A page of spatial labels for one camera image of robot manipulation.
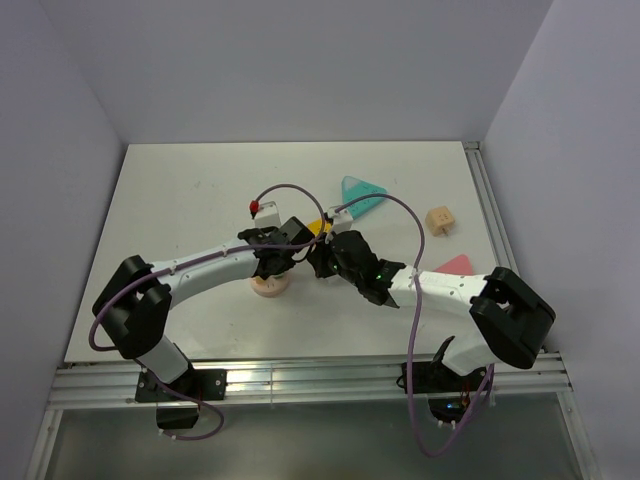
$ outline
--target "wooden cube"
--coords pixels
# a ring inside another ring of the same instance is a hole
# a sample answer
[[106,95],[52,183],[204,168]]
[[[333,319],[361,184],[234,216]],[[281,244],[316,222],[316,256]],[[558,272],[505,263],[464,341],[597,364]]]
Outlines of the wooden cube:
[[447,207],[442,206],[429,210],[425,223],[431,234],[438,236],[449,233],[453,224],[456,223],[456,219],[453,218],[453,214]]

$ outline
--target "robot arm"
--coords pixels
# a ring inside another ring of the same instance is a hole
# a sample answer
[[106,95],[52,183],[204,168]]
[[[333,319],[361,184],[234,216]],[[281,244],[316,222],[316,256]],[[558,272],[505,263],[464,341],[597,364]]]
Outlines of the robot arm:
[[339,275],[370,302],[396,308],[415,307],[418,273],[425,306],[469,319],[469,333],[448,339],[437,355],[438,368],[458,377],[497,361],[531,368],[555,319],[549,305],[507,268],[496,267],[488,276],[415,272],[378,259],[357,231],[318,244],[309,262],[317,277]]
[[[488,276],[415,272],[404,263],[378,259],[360,232],[349,230],[352,219],[346,209],[329,209],[326,219],[330,231],[306,256],[316,277],[339,275],[371,303],[399,308],[416,306],[418,273],[426,306],[470,320],[469,333],[447,339],[429,362],[423,372],[429,385],[425,393],[457,391],[462,381],[498,360],[531,368],[555,314],[511,270],[498,267]],[[314,239],[295,217],[280,226],[272,203],[255,212],[254,220],[256,228],[206,252],[152,263],[134,256],[120,265],[93,313],[104,314],[102,326],[123,358],[135,359],[180,394],[197,397],[202,392],[202,376],[164,335],[171,308],[226,282],[250,277],[266,280],[284,273],[295,266],[293,255]],[[132,288],[154,272],[158,275]],[[124,290],[128,293],[102,312]]]
[[[253,228],[223,245],[181,259],[146,263],[138,255],[126,259],[93,305],[94,315],[118,292],[153,272],[170,273],[145,282],[120,299],[107,311],[102,326],[125,359],[135,359],[164,383],[172,385],[192,376],[193,368],[184,354],[165,335],[169,311],[188,298],[233,280],[281,274],[295,265],[292,257],[299,249],[247,249],[249,245],[295,246],[313,239],[313,234],[292,217],[280,228]],[[209,254],[223,255],[176,271]]]

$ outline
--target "white tabletop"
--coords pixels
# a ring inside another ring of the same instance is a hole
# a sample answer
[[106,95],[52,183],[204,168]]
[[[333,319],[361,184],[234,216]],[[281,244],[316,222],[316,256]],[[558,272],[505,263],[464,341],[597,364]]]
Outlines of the white tabletop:
[[[67,362],[120,359],[89,348],[91,306],[120,262],[140,254],[168,260],[219,245],[253,226],[248,204],[266,187],[297,183],[327,209],[341,203],[346,175],[386,188],[424,218],[446,205],[456,218],[448,237],[432,237],[421,267],[467,254],[476,273],[495,267],[489,235],[459,142],[343,142],[132,145],[129,147],[67,350]],[[283,219],[309,223],[318,214],[295,191],[275,200]],[[385,201],[354,223],[379,257],[413,263],[413,220]],[[412,309],[378,307],[341,279],[317,280],[297,266],[280,297],[256,295],[248,280],[202,293],[171,311],[165,333],[192,359],[267,359],[403,354]],[[434,353],[469,319],[425,305],[417,353]],[[100,330],[100,344],[109,344]]]

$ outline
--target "pink triangle block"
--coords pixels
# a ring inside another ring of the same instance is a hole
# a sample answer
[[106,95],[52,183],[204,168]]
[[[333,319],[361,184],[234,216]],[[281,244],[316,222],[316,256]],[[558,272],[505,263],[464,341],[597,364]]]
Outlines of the pink triangle block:
[[473,267],[471,266],[469,257],[466,255],[458,255],[444,265],[440,265],[434,272],[449,273],[451,275],[473,275]]

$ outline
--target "white wall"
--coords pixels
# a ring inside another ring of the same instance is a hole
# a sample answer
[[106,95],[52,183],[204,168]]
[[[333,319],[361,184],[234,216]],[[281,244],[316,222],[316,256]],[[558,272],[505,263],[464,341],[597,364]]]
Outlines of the white wall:
[[485,144],[606,478],[638,478],[640,2],[556,0]]
[[130,143],[484,138],[551,0],[41,0]]
[[0,2],[0,478],[22,478],[122,159],[35,0]]

